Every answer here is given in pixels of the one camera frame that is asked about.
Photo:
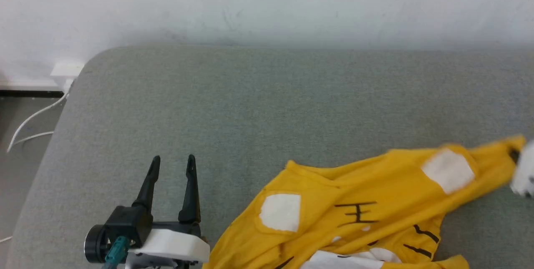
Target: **black line print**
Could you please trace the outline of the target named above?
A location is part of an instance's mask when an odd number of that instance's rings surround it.
[[[285,261],[284,263],[282,263],[282,264],[276,266],[275,269],[282,269],[282,268],[284,268],[284,267],[285,267],[285,266],[286,266],[286,265],[287,265],[293,258],[294,258],[294,257],[290,257],[290,259],[288,259],[288,260]]]
[[[356,216],[355,221],[343,223],[343,224],[339,225],[338,227],[342,227],[342,226],[345,226],[345,225],[348,225],[348,224],[355,224],[355,223],[376,223],[376,222],[378,222],[378,220],[362,220],[362,214],[368,213],[370,211],[362,211],[362,207],[361,206],[367,206],[369,204],[376,204],[376,201],[361,202],[361,203],[348,203],[348,204],[336,204],[335,205],[336,208],[341,208],[343,206],[355,206],[356,207],[356,212],[345,213],[345,215],[347,215],[347,216]]]
[[[436,235],[434,235],[433,233],[431,233],[429,231],[422,231],[419,228],[419,225],[417,225],[417,224],[415,224],[413,227],[416,228],[416,233],[422,234],[422,235],[427,235],[427,236],[431,237],[432,240],[434,240],[434,242],[439,243],[439,238]]]
[[[424,256],[427,256],[429,258],[432,258],[432,254],[431,252],[429,252],[428,250],[424,250],[424,249],[421,249],[421,248],[415,248],[413,246],[410,246],[410,245],[406,245],[406,244],[403,244],[406,248],[410,248],[411,250],[417,252],[418,254],[423,254]]]

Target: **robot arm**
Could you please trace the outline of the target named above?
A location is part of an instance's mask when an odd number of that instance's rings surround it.
[[[153,222],[152,197],[158,180],[160,157],[156,156],[130,207],[117,206],[103,225],[93,226],[86,236],[84,253],[90,263],[127,269],[168,266],[188,269],[209,260],[209,245],[200,232],[200,202],[196,163],[187,162],[187,188],[178,221]]]

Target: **floor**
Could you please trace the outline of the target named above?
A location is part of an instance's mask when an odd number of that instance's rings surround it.
[[[51,136],[40,136],[6,153],[19,125],[57,98],[0,97],[0,239],[11,236]],[[17,138],[53,131],[63,110],[61,103],[29,121]],[[0,269],[5,268],[11,241],[0,243]]]

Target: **yellow cloth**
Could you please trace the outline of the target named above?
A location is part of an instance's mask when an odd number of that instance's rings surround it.
[[[394,149],[338,168],[289,161],[203,268],[297,269],[318,250],[343,258],[380,248],[392,255],[382,269],[466,269],[461,256],[431,261],[443,216],[508,182],[509,153],[524,143],[516,136],[470,150]]]

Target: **wall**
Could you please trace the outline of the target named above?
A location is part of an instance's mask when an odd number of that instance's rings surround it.
[[[0,0],[0,79],[12,84],[142,43],[534,47],[534,0]]]

